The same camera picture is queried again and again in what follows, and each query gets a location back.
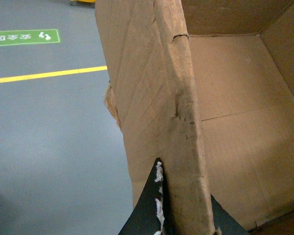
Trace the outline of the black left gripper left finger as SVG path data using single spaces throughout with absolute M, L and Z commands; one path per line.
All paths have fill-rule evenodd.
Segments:
M 156 158 L 139 200 L 119 234 L 173 234 L 169 189 L 160 158 Z

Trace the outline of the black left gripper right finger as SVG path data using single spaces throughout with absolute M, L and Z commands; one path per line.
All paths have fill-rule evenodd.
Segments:
M 214 225 L 222 235 L 249 235 L 247 232 L 211 195 Z

